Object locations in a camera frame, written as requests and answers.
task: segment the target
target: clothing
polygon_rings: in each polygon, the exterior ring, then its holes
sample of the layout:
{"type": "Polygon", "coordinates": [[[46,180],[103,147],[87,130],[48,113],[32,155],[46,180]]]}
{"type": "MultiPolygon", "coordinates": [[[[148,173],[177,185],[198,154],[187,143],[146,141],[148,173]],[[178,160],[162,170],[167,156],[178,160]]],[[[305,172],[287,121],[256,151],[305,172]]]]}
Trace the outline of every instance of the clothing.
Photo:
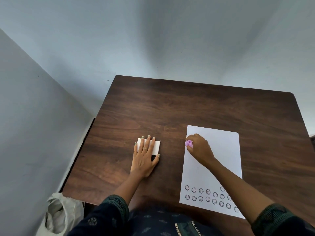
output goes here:
{"type": "MultiPolygon", "coordinates": [[[[315,229],[279,204],[271,204],[252,224],[256,236],[314,235],[315,229]]],[[[68,236],[74,235],[159,235],[159,236],[222,236],[211,226],[194,222],[182,214],[161,209],[129,213],[123,198],[110,195],[77,226],[68,236]]]]}

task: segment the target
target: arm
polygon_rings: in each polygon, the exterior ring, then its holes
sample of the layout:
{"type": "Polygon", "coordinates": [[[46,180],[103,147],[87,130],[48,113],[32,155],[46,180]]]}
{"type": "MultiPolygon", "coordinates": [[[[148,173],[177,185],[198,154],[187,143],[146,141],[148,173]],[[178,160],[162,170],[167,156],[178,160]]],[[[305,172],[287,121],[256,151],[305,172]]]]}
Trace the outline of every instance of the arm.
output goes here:
{"type": "Polygon", "coordinates": [[[151,161],[154,142],[153,137],[149,146],[149,135],[144,144],[144,137],[142,137],[138,152],[137,143],[135,143],[130,175],[127,180],[81,220],[67,236],[123,235],[124,225],[129,218],[128,205],[142,179],[148,177],[159,162],[159,154],[151,161]]]}
{"type": "Polygon", "coordinates": [[[208,142],[199,134],[190,135],[193,141],[189,153],[205,166],[228,192],[238,209],[252,225],[255,235],[315,235],[315,229],[296,217],[285,207],[247,184],[215,159],[208,142]]]}

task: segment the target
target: white sheet of paper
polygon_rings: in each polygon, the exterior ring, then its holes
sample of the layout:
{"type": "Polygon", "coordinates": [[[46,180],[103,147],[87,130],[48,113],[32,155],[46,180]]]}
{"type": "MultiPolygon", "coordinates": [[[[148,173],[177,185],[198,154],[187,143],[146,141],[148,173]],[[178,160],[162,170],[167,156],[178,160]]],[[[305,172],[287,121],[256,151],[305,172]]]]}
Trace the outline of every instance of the white sheet of paper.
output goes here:
{"type": "MultiPolygon", "coordinates": [[[[138,142],[137,142],[137,152],[139,151],[139,147],[140,147],[140,142],[141,142],[141,138],[138,138],[138,142]]],[[[160,149],[160,143],[161,141],[155,141],[154,143],[154,147],[153,147],[153,151],[152,151],[152,155],[156,156],[158,154],[158,151],[160,149]]]]}
{"type": "MultiPolygon", "coordinates": [[[[211,146],[215,158],[242,178],[241,155],[237,132],[187,126],[187,136],[198,133],[211,146]]],[[[201,165],[185,147],[179,202],[239,218],[244,216],[214,175],[201,165]]]]}

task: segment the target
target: brown tabletop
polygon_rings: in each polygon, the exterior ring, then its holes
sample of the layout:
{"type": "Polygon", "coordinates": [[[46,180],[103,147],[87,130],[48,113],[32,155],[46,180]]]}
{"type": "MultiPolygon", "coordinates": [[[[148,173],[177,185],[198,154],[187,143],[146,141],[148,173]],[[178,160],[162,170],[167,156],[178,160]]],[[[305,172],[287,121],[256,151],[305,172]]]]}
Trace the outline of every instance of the brown tabletop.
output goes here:
{"type": "Polygon", "coordinates": [[[243,179],[315,224],[315,153],[287,92],[116,76],[63,194],[99,204],[128,177],[134,143],[150,134],[161,141],[160,162],[129,207],[154,202],[226,235],[251,235],[243,219],[179,203],[187,125],[238,132],[243,179]]]}

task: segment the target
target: person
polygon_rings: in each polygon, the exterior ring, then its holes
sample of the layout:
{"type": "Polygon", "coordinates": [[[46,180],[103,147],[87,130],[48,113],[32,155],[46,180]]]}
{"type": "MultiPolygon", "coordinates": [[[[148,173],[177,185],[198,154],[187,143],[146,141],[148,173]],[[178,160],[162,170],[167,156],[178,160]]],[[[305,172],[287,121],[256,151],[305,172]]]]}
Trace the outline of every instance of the person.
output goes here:
{"type": "MultiPolygon", "coordinates": [[[[86,218],[75,226],[68,236],[73,235],[222,235],[215,228],[193,221],[183,214],[165,210],[134,210],[129,214],[128,205],[142,179],[148,177],[160,159],[151,160],[155,138],[146,143],[142,136],[139,151],[137,143],[130,175],[112,195],[108,196],[86,218]]],[[[315,235],[309,223],[292,214],[288,209],[247,184],[225,168],[213,155],[208,142],[200,135],[186,138],[193,141],[193,148],[187,146],[190,154],[217,178],[232,198],[240,212],[250,223],[256,236],[269,235],[315,235]]]]}

